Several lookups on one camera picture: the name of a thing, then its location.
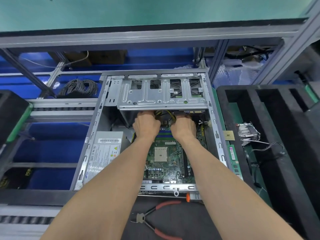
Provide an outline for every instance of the motherboard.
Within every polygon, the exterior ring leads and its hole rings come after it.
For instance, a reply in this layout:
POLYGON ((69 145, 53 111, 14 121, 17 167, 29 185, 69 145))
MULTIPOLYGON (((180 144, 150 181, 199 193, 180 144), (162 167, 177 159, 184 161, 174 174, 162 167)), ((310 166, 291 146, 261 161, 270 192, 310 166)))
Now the motherboard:
MULTIPOLYGON (((207 149, 203 126, 198 126, 196 137, 207 149)), ((146 158, 142 183, 195 183, 193 170, 186 153, 172 136, 170 125, 162 126, 146 158)))

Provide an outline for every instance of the warning label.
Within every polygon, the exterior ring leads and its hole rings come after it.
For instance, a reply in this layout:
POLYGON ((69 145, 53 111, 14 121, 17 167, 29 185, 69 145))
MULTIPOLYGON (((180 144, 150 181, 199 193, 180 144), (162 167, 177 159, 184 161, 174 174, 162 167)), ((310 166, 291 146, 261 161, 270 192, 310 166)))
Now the warning label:
POLYGON ((120 144, 93 144, 83 183, 86 184, 120 153, 120 144))

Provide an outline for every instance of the pliers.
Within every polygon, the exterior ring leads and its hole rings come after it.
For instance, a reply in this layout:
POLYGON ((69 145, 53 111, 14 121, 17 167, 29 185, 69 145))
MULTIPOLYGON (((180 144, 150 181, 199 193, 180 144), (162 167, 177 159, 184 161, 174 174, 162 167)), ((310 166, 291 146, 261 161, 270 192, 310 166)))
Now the pliers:
POLYGON ((157 206, 151 208, 150 210, 148 210, 146 213, 132 213, 131 216, 132 218, 130 219, 130 222, 134 222, 134 223, 144 223, 146 224, 151 230, 154 231, 155 234, 157 234, 159 237, 166 239, 166 240, 182 240, 182 238, 180 237, 176 237, 176 236, 168 236, 166 234, 164 234, 163 232, 161 232, 159 229, 155 228, 154 226, 152 226, 147 220, 146 220, 146 216, 151 214, 152 212, 159 210, 161 207, 163 206, 168 206, 168 205, 175 205, 175 204, 180 204, 181 201, 179 200, 175 200, 175 201, 165 201, 162 202, 160 204, 158 204, 157 206))

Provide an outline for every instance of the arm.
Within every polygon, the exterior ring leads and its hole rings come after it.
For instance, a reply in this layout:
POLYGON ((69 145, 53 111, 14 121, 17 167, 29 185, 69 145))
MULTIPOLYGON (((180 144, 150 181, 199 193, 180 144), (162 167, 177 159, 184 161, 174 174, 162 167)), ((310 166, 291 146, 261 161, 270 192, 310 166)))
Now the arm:
POLYGON ((160 121, 139 113, 137 138, 62 208, 41 240, 120 239, 143 179, 144 165, 160 121))
POLYGON ((177 116, 171 131, 188 156, 197 188, 222 239, 302 240, 258 194, 203 148, 190 118, 177 116))

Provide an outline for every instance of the hand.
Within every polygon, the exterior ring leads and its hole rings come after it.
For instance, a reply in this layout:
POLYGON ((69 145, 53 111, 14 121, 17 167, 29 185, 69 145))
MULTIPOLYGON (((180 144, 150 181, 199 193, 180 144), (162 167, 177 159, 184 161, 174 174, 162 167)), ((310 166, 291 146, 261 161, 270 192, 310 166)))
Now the hand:
POLYGON ((139 112, 132 125, 137 138, 148 138, 154 141, 160 130, 161 122, 155 119, 153 111, 139 112))
POLYGON ((171 125, 171 132, 173 137, 183 144, 196 137, 196 125, 190 116, 178 115, 177 121, 171 125))

